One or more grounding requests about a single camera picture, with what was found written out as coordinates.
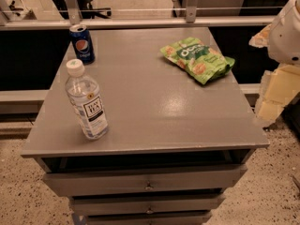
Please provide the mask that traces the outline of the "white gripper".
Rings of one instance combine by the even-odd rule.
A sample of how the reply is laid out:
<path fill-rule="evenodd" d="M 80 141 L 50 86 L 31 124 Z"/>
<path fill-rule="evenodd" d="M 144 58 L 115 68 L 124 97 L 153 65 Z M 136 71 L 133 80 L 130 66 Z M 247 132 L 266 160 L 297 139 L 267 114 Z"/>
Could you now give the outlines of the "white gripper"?
<path fill-rule="evenodd" d="M 268 128 L 300 93 L 300 0 L 289 0 L 272 24 L 253 36 L 249 45 L 267 48 L 280 64 L 262 75 L 255 104 L 255 124 Z"/>

